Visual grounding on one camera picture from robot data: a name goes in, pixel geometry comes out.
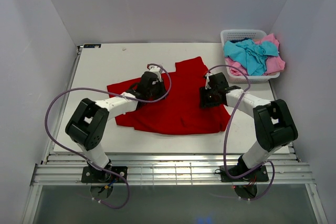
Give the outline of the red t shirt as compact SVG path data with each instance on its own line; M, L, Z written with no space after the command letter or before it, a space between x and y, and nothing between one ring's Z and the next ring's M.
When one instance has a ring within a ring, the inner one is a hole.
M175 63L175 71L163 74L165 99L147 103L139 110L115 118L118 126L166 135L212 134L223 132L230 119L224 106L202 109L199 89L205 86L208 68L201 57Z

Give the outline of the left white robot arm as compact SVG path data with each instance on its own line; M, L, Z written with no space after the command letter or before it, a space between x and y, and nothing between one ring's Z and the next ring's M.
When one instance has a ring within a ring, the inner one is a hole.
M65 132L81 148L85 157L100 168L110 168L111 161L100 144L107 122L138 110L146 101L163 97L166 89L161 73L159 67L152 65L138 83L120 96L99 101L88 98L81 100L66 125Z

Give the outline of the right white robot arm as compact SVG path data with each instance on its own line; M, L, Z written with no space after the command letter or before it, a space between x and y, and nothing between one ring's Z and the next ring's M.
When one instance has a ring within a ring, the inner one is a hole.
M249 176L263 166L280 148L298 138L298 131L286 102L282 99L266 100L248 94L238 86L230 86L223 73L207 73L206 83L200 88L201 108L225 105L232 114L241 111L254 120L256 141L232 168L224 165L230 180Z

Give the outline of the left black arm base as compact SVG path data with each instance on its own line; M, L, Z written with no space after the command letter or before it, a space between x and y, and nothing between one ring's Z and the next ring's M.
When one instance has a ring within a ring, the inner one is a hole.
M127 166L110 166L108 165L105 167L116 174L121 175L124 179L127 179L128 167ZM96 168L88 165L83 168L82 176L81 176L82 183L123 183L123 180L116 175L111 175L110 173L104 172L102 170L97 170Z

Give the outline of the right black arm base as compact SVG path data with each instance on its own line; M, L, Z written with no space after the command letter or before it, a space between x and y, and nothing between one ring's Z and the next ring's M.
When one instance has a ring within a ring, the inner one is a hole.
M231 176L240 176L245 172L238 166L228 166L228 171ZM233 179L227 176L224 166L220 166L214 171L214 174L219 175L221 182L267 182L269 181L268 173L265 166L261 166L258 169L249 172L246 176L238 179Z

